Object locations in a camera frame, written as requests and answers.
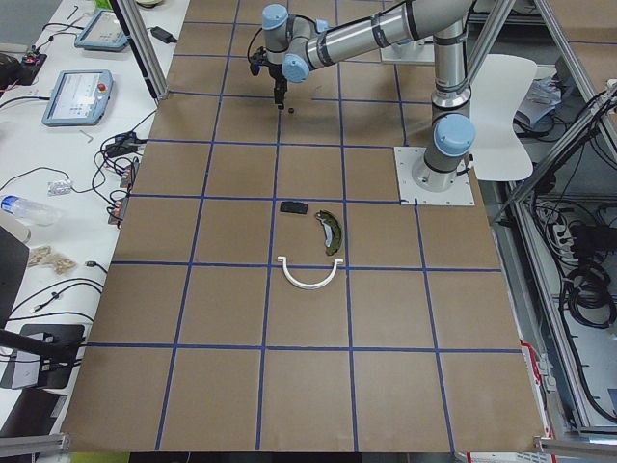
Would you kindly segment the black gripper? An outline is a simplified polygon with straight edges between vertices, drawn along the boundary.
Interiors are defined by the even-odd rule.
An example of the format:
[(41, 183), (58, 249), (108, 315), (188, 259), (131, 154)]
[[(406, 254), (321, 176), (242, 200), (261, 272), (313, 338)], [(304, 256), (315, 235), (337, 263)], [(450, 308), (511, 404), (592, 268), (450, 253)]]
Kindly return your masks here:
[(287, 79), (282, 74), (282, 67), (272, 65), (269, 67), (269, 74), (274, 79), (273, 95), (276, 104), (279, 104), (279, 110), (285, 109), (284, 101), (287, 92)]

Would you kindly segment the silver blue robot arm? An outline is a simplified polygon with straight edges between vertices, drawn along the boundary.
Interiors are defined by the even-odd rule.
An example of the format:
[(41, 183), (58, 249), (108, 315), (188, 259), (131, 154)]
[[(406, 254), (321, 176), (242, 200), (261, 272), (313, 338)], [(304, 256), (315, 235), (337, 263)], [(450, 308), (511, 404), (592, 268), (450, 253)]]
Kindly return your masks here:
[(317, 69), (378, 50), (388, 64), (404, 63), (415, 42), (431, 39), (435, 89), (431, 95), (431, 140), (411, 175), (423, 192), (443, 194), (464, 174), (461, 165), (476, 131), (469, 118), (472, 90), (467, 67), (470, 1), (402, 1), (385, 10), (337, 26), (291, 14), (280, 4), (261, 14), (264, 44), (248, 50), (252, 75), (267, 68), (274, 100), (284, 107), (288, 83), (305, 82)]

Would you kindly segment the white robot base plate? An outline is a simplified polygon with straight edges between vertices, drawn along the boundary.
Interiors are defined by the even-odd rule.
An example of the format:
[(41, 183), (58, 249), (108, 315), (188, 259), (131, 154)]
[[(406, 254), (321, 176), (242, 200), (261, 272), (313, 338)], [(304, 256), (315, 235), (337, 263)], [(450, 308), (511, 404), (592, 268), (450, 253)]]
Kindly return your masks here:
[(475, 206), (463, 161), (451, 173), (431, 170), (425, 147), (394, 147), (399, 202), (407, 205)]

